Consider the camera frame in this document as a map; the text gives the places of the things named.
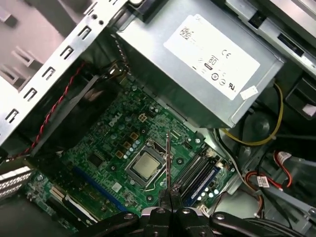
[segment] red cable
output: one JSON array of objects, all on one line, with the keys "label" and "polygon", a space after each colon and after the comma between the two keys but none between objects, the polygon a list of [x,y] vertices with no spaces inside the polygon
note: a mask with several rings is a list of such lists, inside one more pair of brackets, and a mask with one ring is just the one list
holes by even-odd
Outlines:
[{"label": "red cable", "polygon": [[[256,171],[250,171],[250,172],[248,172],[248,173],[246,174],[246,176],[245,176],[246,181],[248,181],[249,178],[250,178],[252,175],[256,175],[256,176],[257,176],[257,172],[256,172]],[[279,183],[277,183],[277,182],[274,181],[273,179],[271,179],[271,178],[269,178],[269,177],[267,177],[267,179],[268,179],[268,181],[269,181],[271,184],[273,184],[273,185],[276,186],[277,188],[279,188],[279,189],[282,188],[282,185],[279,184]]]},{"label": "red cable", "polygon": [[50,109],[50,111],[49,111],[48,114],[46,115],[43,124],[40,126],[39,133],[37,134],[36,139],[35,139],[35,141],[32,143],[32,145],[31,145],[29,148],[27,148],[25,151],[21,152],[20,154],[18,154],[18,155],[16,155],[16,156],[13,156],[13,158],[16,158],[16,157],[19,157],[19,156],[21,156],[21,155],[27,154],[28,152],[30,152],[30,151],[38,144],[38,142],[40,141],[41,136],[42,136],[43,133],[44,133],[44,128],[45,128],[45,126],[48,124],[48,121],[49,121],[50,117],[51,117],[52,114],[56,111],[58,105],[60,105],[60,103],[65,99],[65,96],[68,94],[69,87],[70,87],[71,84],[73,83],[75,77],[78,76],[78,74],[80,73],[80,71],[82,70],[82,68],[84,67],[84,65],[85,65],[85,62],[83,62],[83,63],[80,65],[80,67],[76,70],[76,73],[70,77],[69,82],[68,82],[68,84],[67,84],[66,87],[65,87],[64,93],[63,93],[62,96],[57,100],[57,102],[53,105],[53,107]]},{"label": "red cable", "polygon": [[288,188],[291,186],[292,182],[293,182],[293,178],[291,173],[284,167],[283,164],[280,163],[279,159],[278,159],[278,152],[274,152],[273,153],[273,158],[276,162],[276,164],[286,173],[286,176],[288,177],[288,184],[286,185]]}]

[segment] white label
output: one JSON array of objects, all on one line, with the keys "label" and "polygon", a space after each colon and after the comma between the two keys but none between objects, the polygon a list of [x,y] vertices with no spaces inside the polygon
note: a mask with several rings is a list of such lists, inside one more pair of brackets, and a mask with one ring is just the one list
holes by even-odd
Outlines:
[{"label": "white label", "polygon": [[289,159],[292,155],[288,152],[279,152],[277,154],[277,159],[280,164],[283,164],[287,159]]},{"label": "white label", "polygon": [[231,100],[260,66],[198,14],[188,16],[164,46]]},{"label": "white label", "polygon": [[262,188],[269,188],[269,182],[266,176],[257,176],[258,186]]},{"label": "white label", "polygon": [[122,188],[122,185],[119,184],[118,182],[116,182],[116,183],[112,186],[112,189],[113,189],[114,192],[116,192],[116,193],[118,193],[121,188]]},{"label": "white label", "polygon": [[303,111],[309,116],[313,117],[313,115],[316,113],[316,106],[307,104],[304,106]]},{"label": "white label", "polygon": [[240,93],[243,100],[249,99],[251,96],[255,94],[258,94],[258,90],[257,87],[254,85]]}]

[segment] black ram slot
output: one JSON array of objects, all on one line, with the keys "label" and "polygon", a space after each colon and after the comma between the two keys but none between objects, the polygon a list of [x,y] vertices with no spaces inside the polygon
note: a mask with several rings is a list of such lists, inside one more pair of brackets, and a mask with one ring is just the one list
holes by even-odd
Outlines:
[{"label": "black ram slot", "polygon": [[186,200],[192,192],[194,192],[199,185],[206,179],[209,173],[212,171],[214,165],[208,163],[203,169],[196,175],[196,178],[192,181],[188,187],[188,192],[183,195],[183,200]]},{"label": "black ram slot", "polygon": [[65,219],[71,225],[73,225],[77,230],[82,230],[86,228],[86,225],[79,221],[78,218],[72,214],[67,208],[65,208],[62,204],[56,201],[54,198],[50,197],[46,202],[48,206],[50,206],[56,214]]},{"label": "black ram slot", "polygon": [[204,152],[200,153],[188,164],[173,184],[173,189],[179,190],[182,199],[185,199],[207,177],[215,163],[214,159],[205,157]]},{"label": "black ram slot", "polygon": [[188,166],[187,169],[182,172],[178,181],[175,182],[174,187],[179,188],[181,194],[186,193],[191,181],[196,177],[196,173],[203,168],[206,164],[205,159],[201,156],[197,156]]}]

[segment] motherboard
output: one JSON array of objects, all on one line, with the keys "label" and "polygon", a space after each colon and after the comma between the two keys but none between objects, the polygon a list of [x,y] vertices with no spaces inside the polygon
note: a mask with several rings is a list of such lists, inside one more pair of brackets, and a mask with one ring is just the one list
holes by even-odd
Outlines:
[{"label": "motherboard", "polygon": [[120,211],[140,215],[166,188],[169,132],[173,188],[187,206],[210,206],[233,175],[229,162],[142,87],[127,79],[121,85],[120,95],[74,148],[29,159],[53,183],[50,190],[42,184],[42,192],[86,225]]}]

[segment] blue pcie slot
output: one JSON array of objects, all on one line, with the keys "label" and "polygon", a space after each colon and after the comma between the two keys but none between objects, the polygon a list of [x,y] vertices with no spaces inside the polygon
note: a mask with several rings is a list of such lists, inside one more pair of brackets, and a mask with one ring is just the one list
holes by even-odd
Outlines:
[{"label": "blue pcie slot", "polygon": [[192,206],[195,203],[197,198],[203,193],[205,188],[212,182],[220,170],[221,169],[216,166],[212,168],[212,171],[207,175],[204,181],[198,186],[197,189],[192,190],[187,200],[184,201],[185,206]]},{"label": "blue pcie slot", "polygon": [[106,191],[101,185],[95,182],[87,173],[85,173],[80,168],[74,166],[73,171],[81,176],[88,184],[93,186],[96,190],[98,190],[103,196],[105,196],[110,202],[112,202],[116,208],[120,211],[127,211],[127,209],[118,201],[115,197],[113,197],[108,191]]}]

